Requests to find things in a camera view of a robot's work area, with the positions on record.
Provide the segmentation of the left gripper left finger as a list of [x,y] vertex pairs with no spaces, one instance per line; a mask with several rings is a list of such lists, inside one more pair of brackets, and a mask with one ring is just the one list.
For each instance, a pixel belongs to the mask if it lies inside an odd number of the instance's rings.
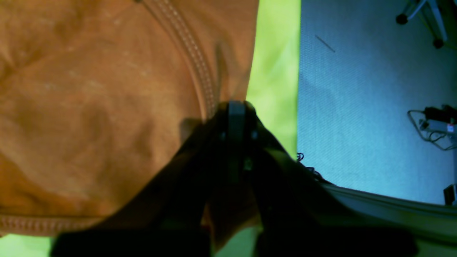
[[201,227],[207,200],[236,184],[236,103],[221,104],[127,205],[86,230],[57,237],[51,257],[213,257]]

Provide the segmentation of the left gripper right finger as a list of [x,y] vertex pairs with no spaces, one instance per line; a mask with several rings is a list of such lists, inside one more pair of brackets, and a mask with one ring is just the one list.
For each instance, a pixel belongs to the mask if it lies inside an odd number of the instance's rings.
[[414,257],[406,229],[367,218],[331,195],[312,172],[289,156],[254,107],[236,102],[244,176],[261,214],[259,257]]

